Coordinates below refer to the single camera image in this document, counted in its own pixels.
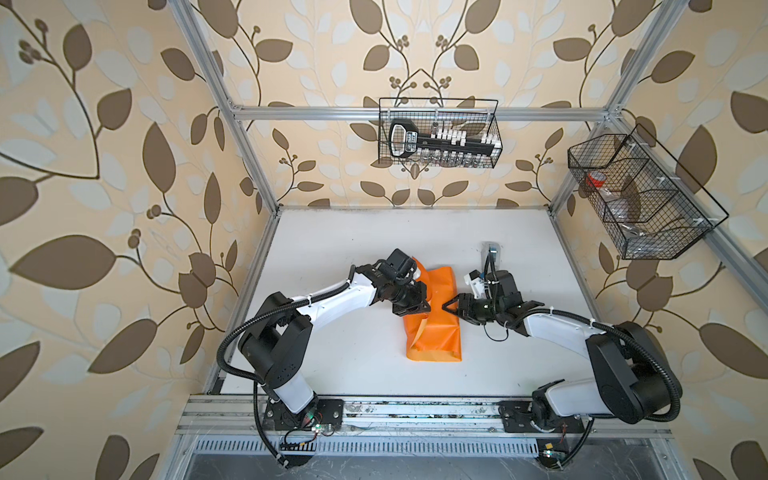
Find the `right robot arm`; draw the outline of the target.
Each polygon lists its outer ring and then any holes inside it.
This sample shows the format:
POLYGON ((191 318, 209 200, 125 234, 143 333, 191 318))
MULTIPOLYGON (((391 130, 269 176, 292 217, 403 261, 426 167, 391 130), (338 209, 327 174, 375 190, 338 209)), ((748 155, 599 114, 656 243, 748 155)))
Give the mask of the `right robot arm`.
POLYGON ((526 300, 507 271, 466 276, 471 290, 446 301, 443 311, 472 325, 550 342, 590 363, 583 380, 555 380, 536 389, 525 418, 542 432, 567 417, 614 418, 626 424, 675 420, 683 388, 664 354, 639 325, 618 325, 526 300))

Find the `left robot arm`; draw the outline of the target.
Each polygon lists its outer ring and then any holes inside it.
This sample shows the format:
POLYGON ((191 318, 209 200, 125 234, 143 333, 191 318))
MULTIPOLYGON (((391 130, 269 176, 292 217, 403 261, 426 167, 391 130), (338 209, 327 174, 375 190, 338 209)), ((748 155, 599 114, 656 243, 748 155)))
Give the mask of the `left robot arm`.
POLYGON ((268 296, 237 340, 256 390, 272 402, 278 430, 312 428, 330 420, 300 373, 312 334, 341 317, 386 302, 398 317, 431 311, 427 274, 399 249, 372 264, 351 266, 346 279, 315 293, 268 296))

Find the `orange wrapping paper sheet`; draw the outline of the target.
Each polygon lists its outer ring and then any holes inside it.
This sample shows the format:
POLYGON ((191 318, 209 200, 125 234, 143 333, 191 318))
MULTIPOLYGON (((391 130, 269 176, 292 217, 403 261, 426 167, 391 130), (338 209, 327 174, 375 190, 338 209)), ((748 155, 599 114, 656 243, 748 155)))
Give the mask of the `orange wrapping paper sheet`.
POLYGON ((462 361, 459 318, 442 309, 457 295, 455 275, 449 266, 427 270, 416 261, 419 280, 427 286, 429 313, 404 317, 406 357, 415 362, 462 361))

